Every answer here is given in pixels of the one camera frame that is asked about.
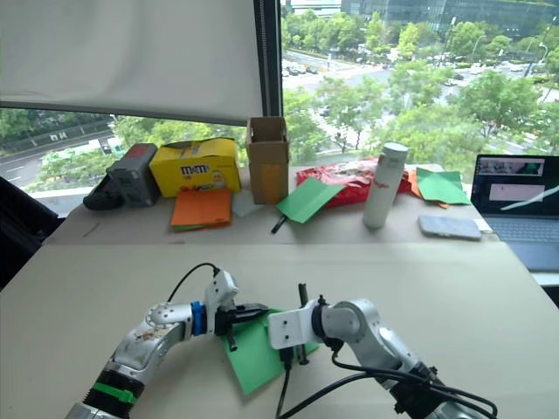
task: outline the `table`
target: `table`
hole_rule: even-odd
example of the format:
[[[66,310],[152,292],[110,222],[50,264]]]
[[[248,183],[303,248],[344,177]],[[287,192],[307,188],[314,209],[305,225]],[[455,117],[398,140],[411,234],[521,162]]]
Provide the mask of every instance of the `table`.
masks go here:
[[[491,241],[46,245],[0,293],[0,417],[64,417],[124,334],[207,260],[236,278],[238,303],[296,307],[298,282],[331,303],[370,299],[446,384],[492,399],[503,418],[559,417],[559,312]],[[201,299],[208,282],[198,271],[176,300]],[[344,375],[321,347],[294,369],[286,407]],[[221,343],[193,338],[169,352],[132,417],[273,417],[280,385],[242,396]],[[392,405],[375,382],[359,381],[296,417],[394,419]]]
[[[422,167],[440,170],[439,165]],[[295,173],[290,168],[289,188],[295,188]],[[244,189],[250,189],[249,173],[239,171]],[[273,206],[245,217],[235,216],[226,229],[175,233],[169,221],[175,198],[160,198],[148,208],[127,208],[95,212],[83,205],[76,208],[49,238],[49,244],[331,244],[378,242],[437,242],[435,237],[421,234],[417,217],[420,214],[481,218],[472,206],[454,205],[448,210],[408,194],[399,194],[390,211],[387,225],[380,230],[366,228],[362,222],[363,203],[325,209],[305,224],[284,223],[275,235],[270,230],[280,217]],[[486,235],[498,240],[496,235]]]

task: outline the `laptop screen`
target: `laptop screen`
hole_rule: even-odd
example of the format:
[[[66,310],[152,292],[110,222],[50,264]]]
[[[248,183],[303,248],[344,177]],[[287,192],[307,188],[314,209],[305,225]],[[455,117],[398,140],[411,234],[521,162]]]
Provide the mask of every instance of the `laptop screen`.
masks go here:
[[[472,203],[483,215],[559,216],[559,156],[478,155]]]

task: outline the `red snack bag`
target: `red snack bag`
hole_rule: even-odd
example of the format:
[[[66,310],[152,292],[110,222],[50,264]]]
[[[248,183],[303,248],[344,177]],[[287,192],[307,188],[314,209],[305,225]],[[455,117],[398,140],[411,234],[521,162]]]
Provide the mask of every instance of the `red snack bag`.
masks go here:
[[[328,185],[346,185],[346,187],[326,207],[338,207],[348,203],[363,203],[367,200],[369,187],[376,169],[376,157],[359,161],[344,161],[316,168],[307,168],[297,172],[297,185],[301,185],[308,177],[314,177]],[[408,172],[404,171],[398,187],[398,194],[411,191]]]

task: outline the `white bottle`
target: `white bottle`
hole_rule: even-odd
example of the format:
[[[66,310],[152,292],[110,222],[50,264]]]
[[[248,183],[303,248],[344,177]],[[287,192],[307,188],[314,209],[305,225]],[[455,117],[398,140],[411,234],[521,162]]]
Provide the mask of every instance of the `white bottle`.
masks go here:
[[[378,156],[378,164],[363,211],[363,222],[373,229],[383,227],[386,223],[386,217],[402,180],[407,155],[406,146],[387,142]]]

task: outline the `black marker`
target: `black marker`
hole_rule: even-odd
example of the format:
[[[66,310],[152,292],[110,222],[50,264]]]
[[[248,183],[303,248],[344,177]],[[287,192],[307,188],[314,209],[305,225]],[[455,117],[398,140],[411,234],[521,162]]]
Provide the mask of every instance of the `black marker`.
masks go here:
[[[281,218],[278,220],[276,225],[273,226],[273,229],[270,232],[272,234],[276,234],[286,220],[287,220],[287,216],[281,216]]]

